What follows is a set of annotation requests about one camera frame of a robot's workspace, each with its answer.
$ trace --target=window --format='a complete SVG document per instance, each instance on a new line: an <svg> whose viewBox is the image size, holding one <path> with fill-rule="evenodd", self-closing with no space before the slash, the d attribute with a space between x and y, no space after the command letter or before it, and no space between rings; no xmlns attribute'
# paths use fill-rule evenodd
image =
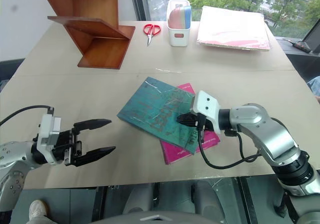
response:
<svg viewBox="0 0 320 224"><path fill-rule="evenodd" d="M145 0L151 21L165 21L169 0ZM303 39L320 19L320 0L188 0L192 20L199 21L202 6L260 12L275 36Z"/></svg>

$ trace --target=red scissors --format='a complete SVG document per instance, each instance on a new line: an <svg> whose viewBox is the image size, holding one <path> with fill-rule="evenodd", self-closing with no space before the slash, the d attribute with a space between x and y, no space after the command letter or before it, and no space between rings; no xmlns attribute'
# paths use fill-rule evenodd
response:
<svg viewBox="0 0 320 224"><path fill-rule="evenodd" d="M158 25L147 24L143 27L143 32L148 36L148 46L151 43L151 38L161 32L161 27Z"/></svg>

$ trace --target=scissors handle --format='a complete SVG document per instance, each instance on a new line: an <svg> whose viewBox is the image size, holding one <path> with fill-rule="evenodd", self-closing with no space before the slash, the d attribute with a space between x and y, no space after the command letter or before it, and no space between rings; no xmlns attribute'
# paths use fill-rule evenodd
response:
<svg viewBox="0 0 320 224"><path fill-rule="evenodd" d="M143 27L143 32L146 35L155 36L155 35L159 34L160 31L161 31L161 27L159 25L147 24Z"/></svg>

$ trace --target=person's shoe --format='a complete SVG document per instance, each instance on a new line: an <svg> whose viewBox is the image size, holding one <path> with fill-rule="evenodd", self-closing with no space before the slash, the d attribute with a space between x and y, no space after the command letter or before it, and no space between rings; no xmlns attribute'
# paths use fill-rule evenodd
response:
<svg viewBox="0 0 320 224"><path fill-rule="evenodd" d="M48 205L42 200L34 200L29 207L29 220L48 215Z"/></svg>

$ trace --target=scissors blade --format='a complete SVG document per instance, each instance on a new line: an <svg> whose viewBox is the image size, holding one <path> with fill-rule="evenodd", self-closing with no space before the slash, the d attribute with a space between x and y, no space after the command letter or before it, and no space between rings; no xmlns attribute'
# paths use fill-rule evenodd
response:
<svg viewBox="0 0 320 224"><path fill-rule="evenodd" d="M147 46L149 46L149 45L150 45L150 43L151 43L151 39L152 39L152 35L148 35L148 43L147 43Z"/></svg>

